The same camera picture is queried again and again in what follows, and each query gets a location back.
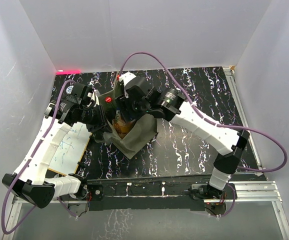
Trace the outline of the cola bottle red cap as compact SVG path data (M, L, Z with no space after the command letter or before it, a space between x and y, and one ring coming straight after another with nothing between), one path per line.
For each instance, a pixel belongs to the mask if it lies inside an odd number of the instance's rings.
M111 103L111 102L112 102L112 98L109 97L109 96L106 97L106 98L105 98L105 102L106 102L106 103Z

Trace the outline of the blue top juice carton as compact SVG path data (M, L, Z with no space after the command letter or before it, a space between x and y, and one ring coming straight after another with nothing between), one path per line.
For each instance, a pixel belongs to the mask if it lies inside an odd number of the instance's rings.
M126 122L119 110L115 112L115 117L112 120L112 126L117 132L118 136L123 139L134 127L135 121Z

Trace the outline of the grey canvas bag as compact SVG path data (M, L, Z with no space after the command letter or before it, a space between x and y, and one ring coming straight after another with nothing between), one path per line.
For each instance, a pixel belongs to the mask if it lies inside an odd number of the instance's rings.
M123 85L115 82L112 90L103 94L98 90L95 92L99 103L104 109L108 124L112 129L112 132L94 132L95 141L107 145L113 144L130 160L158 133L157 119L150 114L143 115L140 119L134 120L135 124L132 130L121 139L113 127L112 120L115 118L116 111L118 110L116 98L124 95ZM106 103L106 97L111 97L112 102Z

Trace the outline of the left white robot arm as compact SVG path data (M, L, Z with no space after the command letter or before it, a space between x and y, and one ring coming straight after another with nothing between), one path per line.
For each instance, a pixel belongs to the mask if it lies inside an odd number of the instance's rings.
M27 155L13 173L2 178L9 193L40 209L60 196L71 194L78 200L87 196L88 187L82 184L81 177L70 173L57 180L46 178L46 173L60 143L75 124L83 124L90 133L108 126L99 91L81 83L71 87L70 93L50 101Z

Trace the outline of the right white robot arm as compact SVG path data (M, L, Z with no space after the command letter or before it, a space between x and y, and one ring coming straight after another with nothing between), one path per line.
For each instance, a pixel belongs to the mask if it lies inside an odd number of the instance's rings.
M200 199L221 199L238 168L250 134L246 130L218 127L218 122L212 122L209 116L193 109L185 96L174 88L158 91L144 77L130 72L118 76L117 84L122 93L115 102L126 122L149 114L185 128L217 150L210 180L191 192Z

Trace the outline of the blue white bottle cap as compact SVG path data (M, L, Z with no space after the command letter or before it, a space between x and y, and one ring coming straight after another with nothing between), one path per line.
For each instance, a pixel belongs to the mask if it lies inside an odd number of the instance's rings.
M67 88L66 88L66 93L68 94L68 95L71 95L72 94L72 92L73 92L73 88L74 88L74 85L70 85L70 86L68 86Z

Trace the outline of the white board orange frame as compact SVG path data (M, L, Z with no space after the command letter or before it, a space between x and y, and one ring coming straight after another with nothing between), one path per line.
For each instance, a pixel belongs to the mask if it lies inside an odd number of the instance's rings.
M74 124L61 140L48 170L64 176L74 174L89 143L90 135L84 124Z

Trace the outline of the black front mounting rail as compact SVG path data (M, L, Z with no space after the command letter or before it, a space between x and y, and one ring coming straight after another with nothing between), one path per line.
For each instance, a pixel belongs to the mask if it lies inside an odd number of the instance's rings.
M207 204L225 211L227 201L237 199L233 183L219 191L208 186L209 175L178 175L90 179L90 211L187 209L204 211Z

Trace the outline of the aluminium frame rail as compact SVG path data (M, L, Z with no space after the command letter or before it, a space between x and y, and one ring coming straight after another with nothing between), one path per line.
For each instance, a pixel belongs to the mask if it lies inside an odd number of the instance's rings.
M228 86L231 90L242 124L247 127L248 122L243 110L236 87L234 72L230 67L223 68ZM289 223L283 209L283 201L275 181L234 181L236 187L236 202L270 202L273 207L282 238L289 240Z

